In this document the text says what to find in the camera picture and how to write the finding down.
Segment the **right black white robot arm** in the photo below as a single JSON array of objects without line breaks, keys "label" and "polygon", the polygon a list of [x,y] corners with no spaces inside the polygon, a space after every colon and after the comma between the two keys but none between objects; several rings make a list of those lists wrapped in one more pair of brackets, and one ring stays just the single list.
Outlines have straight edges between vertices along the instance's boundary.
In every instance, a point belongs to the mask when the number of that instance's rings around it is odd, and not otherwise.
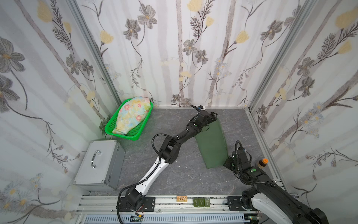
[{"label": "right black white robot arm", "polygon": [[236,146],[224,166],[250,188],[243,191],[238,202],[231,202],[246,211],[257,210],[277,224],[328,224],[319,208],[301,203],[277,185],[261,168],[252,166],[242,147]]}]

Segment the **green skirt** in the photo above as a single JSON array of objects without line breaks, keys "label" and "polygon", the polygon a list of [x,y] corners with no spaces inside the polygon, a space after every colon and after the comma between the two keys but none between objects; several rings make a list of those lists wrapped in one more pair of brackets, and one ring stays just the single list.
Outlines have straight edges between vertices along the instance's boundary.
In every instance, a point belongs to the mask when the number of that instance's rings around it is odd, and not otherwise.
[{"label": "green skirt", "polygon": [[228,153],[227,142],[219,119],[203,127],[195,139],[207,169],[223,166]]}]

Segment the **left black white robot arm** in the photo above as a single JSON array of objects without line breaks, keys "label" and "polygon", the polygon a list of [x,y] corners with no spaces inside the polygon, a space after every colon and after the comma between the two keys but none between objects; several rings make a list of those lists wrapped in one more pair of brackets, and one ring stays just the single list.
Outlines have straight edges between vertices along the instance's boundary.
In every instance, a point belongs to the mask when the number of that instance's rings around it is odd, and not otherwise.
[{"label": "left black white robot arm", "polygon": [[138,183],[120,190],[116,205],[117,214],[124,209],[139,211],[144,206],[144,198],[152,184],[166,167],[177,160],[181,146],[198,135],[204,127],[217,121],[217,113],[208,112],[203,106],[191,107],[197,114],[189,120],[184,131],[175,136],[159,133],[152,138],[151,145],[157,154],[156,161]]}]

